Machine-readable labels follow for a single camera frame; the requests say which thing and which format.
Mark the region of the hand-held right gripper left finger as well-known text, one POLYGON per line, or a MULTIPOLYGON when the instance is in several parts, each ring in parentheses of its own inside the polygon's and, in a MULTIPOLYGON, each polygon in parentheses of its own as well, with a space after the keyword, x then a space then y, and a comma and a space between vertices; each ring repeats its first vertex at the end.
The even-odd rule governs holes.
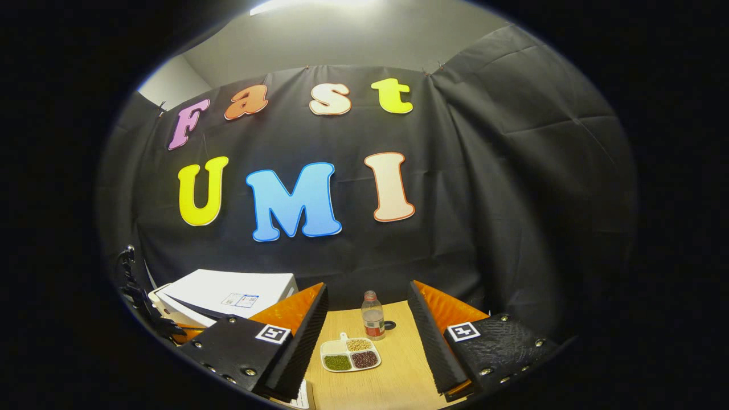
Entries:
POLYGON ((180 352, 234 389, 298 397, 330 305, 318 283, 250 318, 229 314, 180 345, 180 352))

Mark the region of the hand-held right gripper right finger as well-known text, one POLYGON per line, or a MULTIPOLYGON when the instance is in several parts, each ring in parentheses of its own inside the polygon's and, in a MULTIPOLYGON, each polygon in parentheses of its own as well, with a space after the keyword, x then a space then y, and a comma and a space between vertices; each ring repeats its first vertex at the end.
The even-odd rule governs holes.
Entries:
POLYGON ((562 352, 511 314, 486 314, 416 280, 407 301, 436 390, 448 402, 505 389, 562 352))

